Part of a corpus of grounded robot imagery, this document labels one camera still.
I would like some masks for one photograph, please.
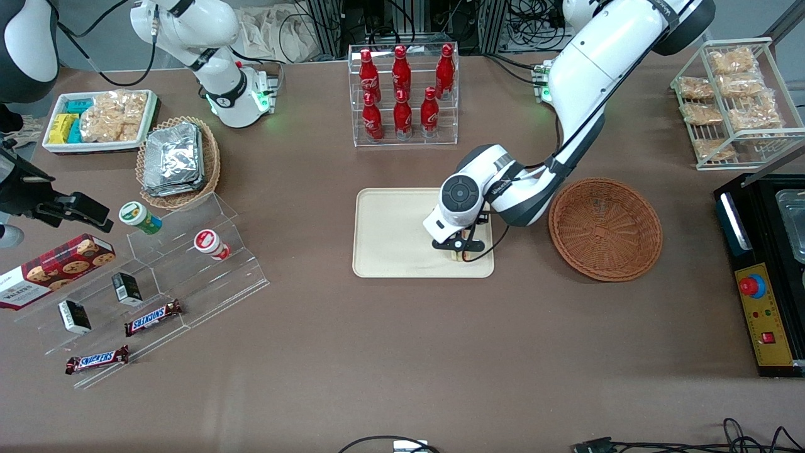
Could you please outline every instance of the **cookie box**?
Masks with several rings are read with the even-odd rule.
[[[114,248],[83,234],[0,276],[0,308],[19,310],[114,260]]]

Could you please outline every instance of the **yellow box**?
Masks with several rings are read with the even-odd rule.
[[[53,128],[47,136],[49,143],[67,143],[70,136],[70,127],[78,119],[78,114],[58,114],[53,120]]]

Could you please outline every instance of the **white bag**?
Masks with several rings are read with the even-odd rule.
[[[241,23],[243,55],[289,63],[299,63],[319,55],[313,19],[305,12],[307,10],[306,2],[244,6],[235,10]]]

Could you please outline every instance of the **yellow control panel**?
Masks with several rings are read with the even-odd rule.
[[[791,349],[782,327],[780,311],[769,283],[766,264],[756,264],[735,272],[741,293],[746,325],[752,338],[755,358],[762,367],[791,366]]]

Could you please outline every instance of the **wicker basket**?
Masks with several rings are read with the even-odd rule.
[[[142,196],[142,199],[153,207],[163,208],[165,210],[177,210],[213,192],[218,185],[218,178],[221,176],[221,155],[218,153],[218,143],[215,141],[213,133],[203,121],[198,118],[180,116],[158,124],[155,129],[173,127],[183,121],[196,124],[201,129],[201,146],[204,151],[204,174],[207,176],[207,184],[201,190],[195,192],[179,193],[167,197],[152,197],[144,190],[141,190],[140,196]],[[140,150],[137,152],[137,168],[134,170],[140,185],[142,185],[142,175],[145,171],[145,155],[146,144],[143,143],[140,145]]]
[[[611,179],[570,184],[556,197],[548,220],[560,255],[599,281],[638,278],[663,249],[654,208],[628,185]]]

